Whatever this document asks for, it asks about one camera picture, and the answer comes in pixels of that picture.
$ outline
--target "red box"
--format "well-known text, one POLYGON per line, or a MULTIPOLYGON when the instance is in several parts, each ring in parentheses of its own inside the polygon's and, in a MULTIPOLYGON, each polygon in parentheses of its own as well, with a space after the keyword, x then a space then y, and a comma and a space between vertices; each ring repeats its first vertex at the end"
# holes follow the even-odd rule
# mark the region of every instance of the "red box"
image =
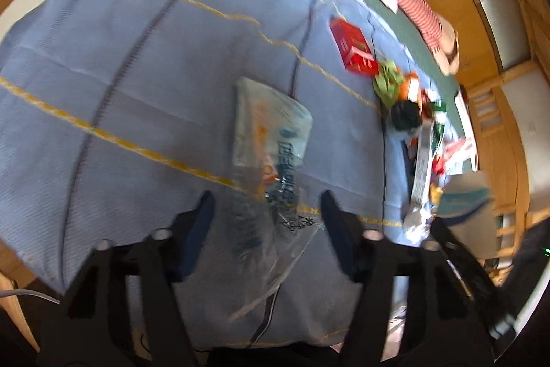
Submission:
POLYGON ((378 75, 378 61, 362 31, 341 18, 332 19, 330 26, 346 70, 370 77, 378 75))

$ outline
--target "green surface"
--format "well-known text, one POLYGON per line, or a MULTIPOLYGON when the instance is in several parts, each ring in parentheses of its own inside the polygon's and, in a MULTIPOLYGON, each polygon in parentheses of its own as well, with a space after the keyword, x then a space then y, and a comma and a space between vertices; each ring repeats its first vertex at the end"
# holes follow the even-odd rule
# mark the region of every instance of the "green surface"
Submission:
POLYGON ((365 3, 378 13, 392 28, 397 36, 397 39, 405 44, 416 63, 425 74, 429 75, 439 90, 442 99, 447 103, 447 115, 450 122, 453 124, 457 133, 464 136, 464 128, 458 115, 457 107, 454 103, 454 96, 458 92, 458 83, 454 77, 445 77, 437 66, 433 56, 426 47, 419 31, 405 16, 405 13, 399 11, 394 14, 380 0, 364 0, 365 3))

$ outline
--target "red striped leggings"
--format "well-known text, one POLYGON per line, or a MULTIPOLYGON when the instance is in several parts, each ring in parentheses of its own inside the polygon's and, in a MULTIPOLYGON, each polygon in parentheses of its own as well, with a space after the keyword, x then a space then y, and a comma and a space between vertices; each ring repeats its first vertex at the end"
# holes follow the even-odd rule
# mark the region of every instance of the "red striped leggings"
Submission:
POLYGON ((425 0, 397 0, 399 6, 416 25, 430 50, 439 48, 443 29, 439 18, 425 0))

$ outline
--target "plastic bag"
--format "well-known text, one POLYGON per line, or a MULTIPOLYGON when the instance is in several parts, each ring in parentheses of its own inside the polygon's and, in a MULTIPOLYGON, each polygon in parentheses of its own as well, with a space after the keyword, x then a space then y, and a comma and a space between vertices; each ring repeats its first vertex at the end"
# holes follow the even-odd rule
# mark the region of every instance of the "plastic bag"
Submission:
POLYGON ((299 213, 296 169, 312 126, 296 100, 248 78, 238 83, 233 148, 233 213, 229 235, 245 287, 245 315, 273 294, 320 226, 299 213))

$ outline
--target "blue fabric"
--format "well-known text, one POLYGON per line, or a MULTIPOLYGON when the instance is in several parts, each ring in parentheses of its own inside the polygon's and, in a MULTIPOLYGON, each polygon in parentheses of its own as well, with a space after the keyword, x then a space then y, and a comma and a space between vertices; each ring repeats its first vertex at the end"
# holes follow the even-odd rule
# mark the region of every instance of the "blue fabric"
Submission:
MULTIPOLYGON (((371 81, 346 72, 328 27, 334 5, 359 26, 377 58, 416 71, 385 22, 362 0, 193 0, 245 14, 272 40, 302 46, 303 57, 378 104, 371 81), (307 24, 312 6, 311 30, 307 24)), ((0 75, 40 100, 139 147, 213 175, 231 177, 235 84, 241 76, 290 92, 296 55, 261 39, 256 25, 182 0, 47 0, 0 45, 0 75)), ((298 61, 298 101, 313 115, 298 184, 318 208, 329 188, 349 212, 405 242, 409 204, 401 141, 384 136, 373 109, 298 61)), ((447 132, 455 134, 448 125, 447 132)), ((193 208, 205 189, 217 211, 196 271, 175 287, 197 347, 244 347, 263 320, 258 306, 235 322, 244 286, 230 256, 233 191, 154 162, 0 89, 0 234, 46 283, 64 290, 96 243, 138 241, 193 208)), ((401 304, 401 279, 394 302, 401 304)), ((319 231, 277 297, 263 344, 341 342, 360 286, 340 272, 319 231)), ((139 307, 135 283, 130 288, 139 307)))

